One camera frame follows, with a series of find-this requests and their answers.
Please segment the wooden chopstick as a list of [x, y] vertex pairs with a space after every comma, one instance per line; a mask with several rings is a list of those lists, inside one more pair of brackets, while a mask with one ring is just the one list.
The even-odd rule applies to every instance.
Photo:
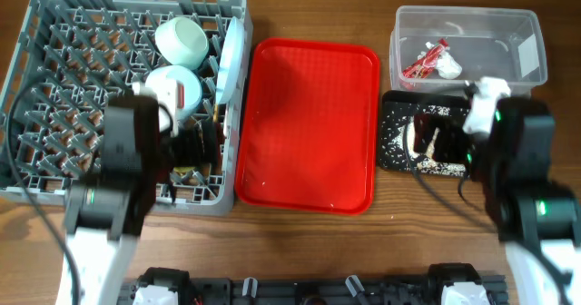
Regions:
[[212, 117], [214, 122], [219, 121], [219, 112], [220, 112], [220, 105], [218, 103], [216, 103], [214, 105], [213, 117]]

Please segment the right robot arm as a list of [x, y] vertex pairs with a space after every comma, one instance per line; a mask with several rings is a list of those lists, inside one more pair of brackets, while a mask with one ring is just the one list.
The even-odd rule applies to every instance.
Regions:
[[419, 108], [410, 122], [421, 150], [431, 141], [444, 143], [436, 157], [464, 164], [469, 178], [481, 183], [520, 302], [577, 304], [580, 202], [549, 178], [555, 120], [544, 103], [522, 97], [497, 101], [491, 119], [482, 137]]

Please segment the red snack wrapper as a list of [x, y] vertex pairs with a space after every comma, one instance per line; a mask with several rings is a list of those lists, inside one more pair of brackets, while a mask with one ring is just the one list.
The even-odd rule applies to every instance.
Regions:
[[418, 60], [403, 70], [403, 76], [410, 79], [424, 79], [436, 68], [439, 57], [449, 49], [445, 39], [439, 39], [435, 44], [426, 42], [428, 50]]

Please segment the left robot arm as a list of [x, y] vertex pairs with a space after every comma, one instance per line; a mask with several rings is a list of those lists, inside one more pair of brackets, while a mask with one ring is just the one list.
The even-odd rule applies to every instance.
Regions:
[[65, 194], [60, 304], [114, 304], [140, 240], [156, 188], [177, 167], [216, 163], [219, 124], [211, 119], [171, 135], [159, 128], [166, 106], [147, 95], [111, 99], [103, 114], [99, 171]]

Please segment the light blue bowl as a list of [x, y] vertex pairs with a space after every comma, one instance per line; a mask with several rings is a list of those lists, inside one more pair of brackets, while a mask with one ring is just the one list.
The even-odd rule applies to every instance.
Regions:
[[182, 103], [177, 113], [178, 122], [185, 121], [191, 116], [202, 100], [202, 86], [193, 71], [180, 66], [169, 65], [153, 70], [146, 81], [153, 78], [172, 78], [182, 85]]

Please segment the white tissue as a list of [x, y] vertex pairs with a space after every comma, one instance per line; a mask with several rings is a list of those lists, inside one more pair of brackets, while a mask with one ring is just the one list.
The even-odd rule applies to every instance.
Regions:
[[449, 49], [439, 57], [435, 70], [441, 78], [447, 80], [457, 79], [462, 73], [462, 67], [449, 53]]

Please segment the white plastic fork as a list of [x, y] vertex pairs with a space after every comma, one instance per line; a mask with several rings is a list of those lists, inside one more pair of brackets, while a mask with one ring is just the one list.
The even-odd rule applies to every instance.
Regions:
[[223, 132], [223, 136], [224, 139], [227, 139], [229, 137], [229, 127], [230, 127], [230, 111], [229, 111], [229, 107], [226, 106], [225, 107], [225, 112], [224, 112], [224, 116], [223, 116], [223, 125], [222, 125], [222, 132]]

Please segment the yellow plastic cup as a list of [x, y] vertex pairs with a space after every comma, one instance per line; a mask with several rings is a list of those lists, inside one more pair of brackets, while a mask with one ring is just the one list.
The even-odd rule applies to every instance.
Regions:
[[198, 171], [198, 168], [196, 166], [191, 166], [191, 167], [174, 167], [173, 171], [180, 175], [180, 176], [184, 176], [187, 174], [194, 174], [195, 172]]

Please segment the light blue plate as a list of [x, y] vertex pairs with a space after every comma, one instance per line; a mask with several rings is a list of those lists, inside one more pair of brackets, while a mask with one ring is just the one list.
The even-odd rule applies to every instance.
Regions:
[[225, 104], [230, 101], [236, 88], [241, 70], [241, 60], [244, 50], [244, 26], [240, 19], [233, 17], [228, 26], [222, 47], [219, 72], [216, 83], [216, 103]]

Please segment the rice food scraps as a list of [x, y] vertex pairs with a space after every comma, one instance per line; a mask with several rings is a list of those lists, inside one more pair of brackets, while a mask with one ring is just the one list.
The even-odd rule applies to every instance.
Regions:
[[384, 103], [379, 127], [378, 165], [384, 170], [409, 171], [403, 146], [404, 128], [408, 127], [409, 158], [417, 166], [419, 173], [451, 177], [462, 176], [465, 173], [463, 164], [435, 162], [429, 157], [433, 149], [432, 145], [429, 146], [427, 154], [413, 151], [415, 132], [413, 125], [409, 123], [409, 117], [416, 108], [417, 106], [413, 103]]

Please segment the green bowl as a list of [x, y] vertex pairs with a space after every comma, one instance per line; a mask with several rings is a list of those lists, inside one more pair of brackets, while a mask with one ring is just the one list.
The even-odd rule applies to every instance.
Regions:
[[199, 68], [209, 52], [209, 40], [192, 19], [174, 17], [158, 26], [154, 39], [160, 54], [173, 65]]

